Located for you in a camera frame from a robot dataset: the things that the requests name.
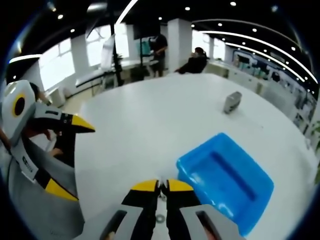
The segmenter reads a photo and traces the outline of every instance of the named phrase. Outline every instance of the seated person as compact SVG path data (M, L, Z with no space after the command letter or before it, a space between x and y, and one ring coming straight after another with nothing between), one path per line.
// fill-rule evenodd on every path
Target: seated person
M196 47L188 62L174 72L200 74L205 69L208 59L206 52L201 47Z

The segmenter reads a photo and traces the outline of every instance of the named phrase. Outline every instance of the metal washer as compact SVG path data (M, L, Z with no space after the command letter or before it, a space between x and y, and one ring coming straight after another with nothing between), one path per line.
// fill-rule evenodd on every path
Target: metal washer
M158 214L155 216L155 220L158 224L162 224L166 220L166 218L162 214Z

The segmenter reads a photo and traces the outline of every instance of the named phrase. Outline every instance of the white table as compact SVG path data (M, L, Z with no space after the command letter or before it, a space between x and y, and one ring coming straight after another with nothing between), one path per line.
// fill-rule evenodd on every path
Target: white table
M239 108L222 113L240 91ZM176 160L220 132L269 174L274 191L248 240L282 240L309 205L317 159L294 124L269 102L213 74L172 75L95 96L79 113L95 133L78 134L75 177L85 219L120 203L137 182L176 178Z

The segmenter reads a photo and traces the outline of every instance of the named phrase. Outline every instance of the white pillar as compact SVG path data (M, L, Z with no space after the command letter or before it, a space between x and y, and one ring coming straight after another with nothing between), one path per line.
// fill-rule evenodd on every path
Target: white pillar
M165 36L165 38L167 39L167 41L169 41L169 39L168 39L168 27L167 26L160 26L160 33L163 35L163 36ZM168 68L168 66L169 66L169 53L168 53L168 51L166 51L166 53L165 53L165 66L164 66L164 68L165 69L167 69Z
M130 60L138 60L139 54L136 46L135 38L134 38L134 26L127 25L126 26L126 36L128 38L128 48L129 48L129 59Z
M210 37L209 42L209 52L207 52L207 57L210 58L210 60L214 60L214 48L215 48L215 39Z
M174 19L168 22L168 66L172 73L190 58L192 51L191 22Z

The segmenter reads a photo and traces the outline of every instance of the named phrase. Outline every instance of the curved light strip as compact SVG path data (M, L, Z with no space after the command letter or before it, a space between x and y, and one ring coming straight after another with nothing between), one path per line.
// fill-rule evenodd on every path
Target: curved light strip
M17 56L15 58L12 58L9 61L9 64L17 62L17 61L25 60L25 59L36 59L36 58L40 58L41 56L42 56L42 54L32 54L32 55L25 55L25 56Z
M242 24L251 24L251 25L254 25L254 26L257 26L257 27L260 27L260 28L263 28L263 29L267 29L271 32L274 32L276 34L279 34L281 35L282 37L288 39L289 41L291 41L294 45L298 46L300 49L300 45L298 43L296 43L294 40L292 40L290 37L284 35L283 33L279 32L279 31L276 31L272 28L269 28L267 26L263 26L263 25L260 25L258 23L254 23L254 22L250 22L250 21L243 21L243 20L234 20L234 19L220 19L220 18L213 18L213 19L202 19L202 20L196 20L196 21L192 21L192 23L201 23L201 22L211 22L211 21L225 21L225 22L235 22L235 23L242 23Z
M268 59L271 59L272 61L276 62L277 64L279 64L280 66L286 68L287 70L289 70L291 73L293 73L297 78L299 78L302 82L305 82L305 80L298 74L296 73L295 71L293 71L290 67L288 67L288 65L285 65L284 63L282 63L281 61L279 61L278 59L275 59L274 57L272 56L269 56L263 52L260 52L260 51L257 51L257 50L254 50L250 47L246 47L246 46L242 46L242 45L238 45L238 44L234 44L234 43L230 43L230 42L226 42L225 45L229 45L229 46L233 46L233 47L237 47L237 48L242 48L242 49L246 49L246 50L249 50L251 52L254 52L256 54L260 54Z
M231 35L231 36L236 36L236 37L240 37L240 38L245 38L245 39L250 39L250 40L253 40L253 41L256 41L258 43L261 43L261 44L264 44L264 45L267 45L277 51L279 51L280 53L283 53L284 55L286 55L287 57L289 57L290 59L292 59L293 61L295 61L300 67L302 67L309 75L310 77L316 82L318 83L316 77L301 63L299 62L297 59L295 59L293 56L291 56L289 53L283 51L282 49L276 47L275 45L272 45L266 41L262 41L260 39L257 39L257 38L254 38L254 37L251 37L251 36L246 36L246 35L243 35L243 34L238 34L238 33L233 33L233 32L227 32L227 31L200 31L200 33L203 33L203 34L223 34L223 35Z
M132 9L132 7L138 2L138 0L131 0L129 4L125 7L121 15L119 16L118 20L115 24L120 24L122 20L125 18L125 16L128 14L128 12Z

